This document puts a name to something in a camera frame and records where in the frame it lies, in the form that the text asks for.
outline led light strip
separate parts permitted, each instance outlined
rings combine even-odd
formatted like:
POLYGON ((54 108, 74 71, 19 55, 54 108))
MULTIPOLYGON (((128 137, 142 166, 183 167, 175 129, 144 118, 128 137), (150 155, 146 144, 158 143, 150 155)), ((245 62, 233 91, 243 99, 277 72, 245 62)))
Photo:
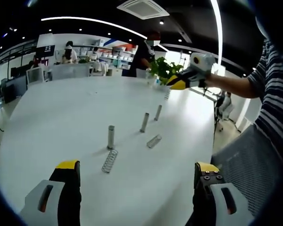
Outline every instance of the led light strip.
POLYGON ((218 33, 218 65, 221 65, 222 60, 222 44, 223 44, 223 36, 222 36, 222 24, 221 24, 221 15, 217 0, 211 0, 214 14, 216 17, 217 23, 217 33, 218 33))
MULTIPOLYGON (((96 20, 96 19, 91 19, 91 18, 85 18, 85 17, 76 17, 76 16, 57 16, 57 17, 49 17, 49 18, 44 18, 44 19, 41 19, 41 21, 46 21, 46 20, 59 20, 59 19, 74 19, 74 20, 87 20, 87 21, 93 21, 93 22, 98 22, 98 23, 102 23, 102 24, 107 24, 107 25, 111 25, 111 26, 114 26, 114 27, 117 27, 117 28, 120 28, 120 29, 123 29, 125 31, 128 31, 128 32, 131 32, 133 34, 136 34, 144 39, 147 39, 146 36, 142 35, 142 34, 139 34, 138 32, 135 32, 133 30, 130 30, 128 28, 125 28, 125 27, 122 27, 120 25, 117 25, 117 24, 113 24, 113 23, 110 23, 110 22, 107 22, 107 21, 103 21, 103 20, 96 20)), ((161 47, 163 50, 169 52, 169 50, 161 45, 158 45, 159 47, 161 47)))

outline ceiling vent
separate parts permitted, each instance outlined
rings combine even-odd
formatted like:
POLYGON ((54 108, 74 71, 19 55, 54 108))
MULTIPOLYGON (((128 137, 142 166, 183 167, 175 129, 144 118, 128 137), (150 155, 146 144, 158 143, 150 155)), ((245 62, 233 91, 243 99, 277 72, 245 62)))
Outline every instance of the ceiling vent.
POLYGON ((117 8, 142 20, 170 15, 152 0, 128 0, 117 8))

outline floor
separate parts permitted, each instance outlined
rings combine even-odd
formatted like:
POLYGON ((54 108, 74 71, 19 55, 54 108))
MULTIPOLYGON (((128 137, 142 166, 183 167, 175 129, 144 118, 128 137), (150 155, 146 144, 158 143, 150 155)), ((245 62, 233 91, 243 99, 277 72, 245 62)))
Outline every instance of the floor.
MULTIPOLYGON (((4 130, 13 110, 18 104, 20 98, 8 103, 3 104, 0 107, 0 127, 4 130)), ((240 135, 240 132, 237 131, 234 123, 232 121, 223 121, 221 122, 223 130, 220 132, 217 128, 215 133, 215 140, 213 146, 213 153, 217 153, 221 148, 226 146, 232 140, 240 135)), ((3 132, 0 131, 0 140, 2 139, 3 132)))

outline ceiling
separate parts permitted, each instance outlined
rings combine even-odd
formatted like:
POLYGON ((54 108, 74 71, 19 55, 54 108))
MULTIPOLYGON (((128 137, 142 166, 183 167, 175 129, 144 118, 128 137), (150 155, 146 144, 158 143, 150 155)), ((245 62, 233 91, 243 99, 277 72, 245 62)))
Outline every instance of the ceiling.
MULTIPOLYGON (((263 36, 258 30, 254 15, 241 4, 241 0, 219 0, 223 27, 223 58, 229 59, 250 72, 261 55, 263 36)), ((110 25, 81 20, 51 20, 53 16, 79 16, 104 20, 143 33, 148 30, 161 32, 161 43, 180 44, 218 54, 218 36, 215 14, 210 0, 155 0, 170 16, 141 20, 116 7, 124 0, 15 0, 0 1, 0 52, 24 40, 37 39, 39 34, 84 33, 132 43, 141 38, 110 25)))

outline green plant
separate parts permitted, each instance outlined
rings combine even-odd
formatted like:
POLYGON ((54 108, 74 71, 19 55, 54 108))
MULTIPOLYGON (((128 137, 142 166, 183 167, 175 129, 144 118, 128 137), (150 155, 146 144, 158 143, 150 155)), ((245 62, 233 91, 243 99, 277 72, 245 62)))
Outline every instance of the green plant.
POLYGON ((176 65, 174 62, 168 64, 164 57, 160 57, 151 63, 150 73, 153 76, 155 74, 158 75, 161 85, 166 85, 169 78, 178 73, 182 68, 182 65, 176 65))
POLYGON ((89 56, 86 56, 86 57, 79 60, 79 64, 85 64, 85 63, 89 63, 89 62, 90 62, 89 56))

